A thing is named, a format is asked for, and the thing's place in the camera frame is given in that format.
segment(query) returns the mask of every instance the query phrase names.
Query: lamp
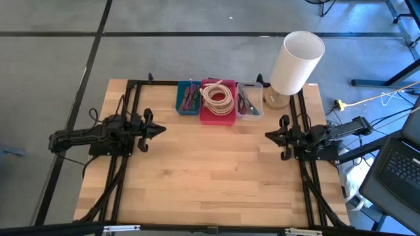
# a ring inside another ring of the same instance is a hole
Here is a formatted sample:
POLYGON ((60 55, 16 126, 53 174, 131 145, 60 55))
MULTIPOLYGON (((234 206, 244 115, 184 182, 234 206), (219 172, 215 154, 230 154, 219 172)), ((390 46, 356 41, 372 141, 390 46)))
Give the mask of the lamp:
POLYGON ((324 52, 324 42, 313 33, 288 34, 270 78, 271 86, 264 91, 265 104, 271 109, 288 105, 290 95, 302 89, 324 52))

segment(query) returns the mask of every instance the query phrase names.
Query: yellow power cord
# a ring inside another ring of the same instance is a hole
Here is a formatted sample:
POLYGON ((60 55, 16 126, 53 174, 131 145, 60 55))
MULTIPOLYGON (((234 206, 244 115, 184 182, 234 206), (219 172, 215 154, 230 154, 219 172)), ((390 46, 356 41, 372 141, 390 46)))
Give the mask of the yellow power cord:
POLYGON ((364 102, 367 102, 367 101, 370 101, 370 100, 373 100, 373 99, 376 99, 376 98, 380 98, 380 97, 388 95, 388 94, 392 94, 392 93, 395 93, 395 92, 400 92, 401 90, 404 90, 406 88, 409 88, 409 87, 414 86, 414 85, 419 84, 419 83, 420 83, 420 81, 412 83, 412 84, 407 85, 405 87, 402 87, 402 88, 400 88, 398 90, 395 90, 393 92, 388 92, 386 94, 381 94, 381 95, 378 95, 378 96, 374 96, 373 98, 368 98, 368 99, 365 99, 365 100, 362 100, 362 101, 359 101, 359 102, 355 102, 353 104, 346 104, 346 103, 342 102, 341 100, 337 100, 336 106, 338 106, 340 111, 344 111, 344 108, 347 108, 347 107, 350 107, 350 106, 355 106, 355 105, 358 105, 358 104, 361 104, 361 103, 364 103, 364 102))

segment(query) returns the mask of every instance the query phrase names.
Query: white cylindrical lamp shade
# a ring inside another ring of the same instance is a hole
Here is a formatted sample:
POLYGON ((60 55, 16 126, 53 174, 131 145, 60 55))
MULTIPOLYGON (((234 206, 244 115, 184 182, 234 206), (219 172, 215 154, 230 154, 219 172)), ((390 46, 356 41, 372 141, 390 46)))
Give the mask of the white cylindrical lamp shade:
POLYGON ((288 34, 270 78, 271 87, 283 95, 299 92, 325 49, 324 42, 313 33, 295 31, 288 34))

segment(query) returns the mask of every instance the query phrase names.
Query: laptop keyboard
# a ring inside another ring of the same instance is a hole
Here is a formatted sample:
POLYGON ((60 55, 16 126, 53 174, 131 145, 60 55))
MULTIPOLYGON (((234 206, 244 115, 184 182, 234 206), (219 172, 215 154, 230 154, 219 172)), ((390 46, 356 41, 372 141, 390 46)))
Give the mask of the laptop keyboard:
POLYGON ((393 151, 385 169, 420 191, 420 161, 393 151))

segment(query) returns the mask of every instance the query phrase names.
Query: clear plastic bin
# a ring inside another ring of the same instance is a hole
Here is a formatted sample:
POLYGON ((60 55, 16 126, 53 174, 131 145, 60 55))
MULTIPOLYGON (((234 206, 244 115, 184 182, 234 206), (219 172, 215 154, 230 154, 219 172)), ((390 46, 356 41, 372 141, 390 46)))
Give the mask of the clear plastic bin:
POLYGON ((263 85, 260 83, 238 83, 236 102, 236 112, 239 119, 258 121, 264 115, 263 85))

